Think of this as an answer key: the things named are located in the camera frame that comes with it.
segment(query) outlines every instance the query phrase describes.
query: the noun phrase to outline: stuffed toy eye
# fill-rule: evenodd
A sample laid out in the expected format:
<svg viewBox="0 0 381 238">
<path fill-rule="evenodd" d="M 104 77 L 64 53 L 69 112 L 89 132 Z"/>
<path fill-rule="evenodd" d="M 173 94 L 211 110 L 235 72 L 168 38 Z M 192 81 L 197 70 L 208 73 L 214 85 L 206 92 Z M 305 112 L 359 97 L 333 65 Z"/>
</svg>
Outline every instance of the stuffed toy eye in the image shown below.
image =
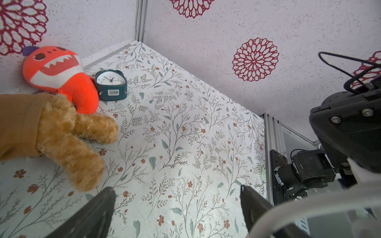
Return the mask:
<svg viewBox="0 0 381 238">
<path fill-rule="evenodd" d="M 33 58 L 35 61 L 41 61 L 41 60 L 45 59 L 45 55 L 43 53 L 38 53 Z"/>
</svg>

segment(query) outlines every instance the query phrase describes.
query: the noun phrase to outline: brown fabric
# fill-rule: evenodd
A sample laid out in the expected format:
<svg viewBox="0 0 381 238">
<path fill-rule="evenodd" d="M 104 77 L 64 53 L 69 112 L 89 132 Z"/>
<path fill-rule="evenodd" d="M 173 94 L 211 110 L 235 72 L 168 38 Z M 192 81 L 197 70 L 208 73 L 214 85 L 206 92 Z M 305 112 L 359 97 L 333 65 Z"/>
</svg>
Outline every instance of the brown fabric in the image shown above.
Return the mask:
<svg viewBox="0 0 381 238">
<path fill-rule="evenodd" d="M 0 95 L 0 160 L 39 156 L 37 130 L 42 108 L 52 95 Z"/>
</svg>

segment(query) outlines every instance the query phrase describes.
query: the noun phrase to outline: white wall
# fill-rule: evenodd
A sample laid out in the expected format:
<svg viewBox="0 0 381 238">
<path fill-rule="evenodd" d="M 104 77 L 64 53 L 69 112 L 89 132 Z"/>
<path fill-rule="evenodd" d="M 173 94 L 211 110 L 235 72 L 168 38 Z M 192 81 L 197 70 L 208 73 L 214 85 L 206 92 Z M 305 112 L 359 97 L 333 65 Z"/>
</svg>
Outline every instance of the white wall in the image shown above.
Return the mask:
<svg viewBox="0 0 381 238">
<path fill-rule="evenodd" d="M 368 59 L 381 50 L 380 0 L 204 0 L 210 8 L 195 18 L 180 15 L 172 2 L 152 0 L 147 45 L 254 113 L 272 114 L 312 140 L 310 109 L 343 91 L 347 79 L 317 53 Z M 279 62 L 264 79 L 243 81 L 232 61 L 257 37 L 274 42 Z M 360 66 L 332 62 L 349 72 Z"/>
<path fill-rule="evenodd" d="M 37 4 L 41 0 L 28 1 Z M 86 58 L 84 63 L 90 63 L 135 38 L 136 0 L 43 0 L 43 3 L 47 31 L 37 46 L 61 46 Z M 22 77 L 24 59 L 18 53 L 0 55 L 0 93 L 35 91 Z"/>
</svg>

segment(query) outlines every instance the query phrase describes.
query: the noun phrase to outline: orange stuffed toy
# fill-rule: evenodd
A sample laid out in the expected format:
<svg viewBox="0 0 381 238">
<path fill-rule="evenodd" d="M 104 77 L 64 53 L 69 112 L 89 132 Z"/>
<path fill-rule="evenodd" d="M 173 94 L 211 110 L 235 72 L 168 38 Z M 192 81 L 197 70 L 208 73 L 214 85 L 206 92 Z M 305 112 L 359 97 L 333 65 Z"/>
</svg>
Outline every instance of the orange stuffed toy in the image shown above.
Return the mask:
<svg viewBox="0 0 381 238">
<path fill-rule="evenodd" d="M 22 73 L 30 85 L 66 95 L 76 104 L 77 113 L 95 113 L 99 104 L 98 92 L 94 79 L 85 74 L 77 54 L 58 46 L 28 46 L 23 55 L 28 57 Z"/>
</svg>

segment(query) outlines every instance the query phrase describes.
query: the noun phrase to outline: leaf pattern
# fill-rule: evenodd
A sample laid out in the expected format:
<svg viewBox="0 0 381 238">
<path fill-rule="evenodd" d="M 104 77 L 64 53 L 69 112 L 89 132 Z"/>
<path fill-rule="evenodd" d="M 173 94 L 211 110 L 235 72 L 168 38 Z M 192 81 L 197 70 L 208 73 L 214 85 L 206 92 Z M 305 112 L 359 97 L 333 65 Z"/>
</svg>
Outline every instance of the leaf pattern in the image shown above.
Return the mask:
<svg viewBox="0 0 381 238">
<path fill-rule="evenodd" d="M 263 120 L 141 42 L 85 72 L 99 68 L 121 70 L 128 83 L 126 99 L 101 101 L 96 112 L 117 122 L 117 141 L 84 140 L 105 160 L 101 181 L 80 193 L 45 157 L 0 163 L 0 226 L 8 227 L 0 236 L 45 237 L 112 187 L 108 237 L 126 227 L 136 238 L 241 237 L 239 186 L 266 195 Z"/>
</svg>

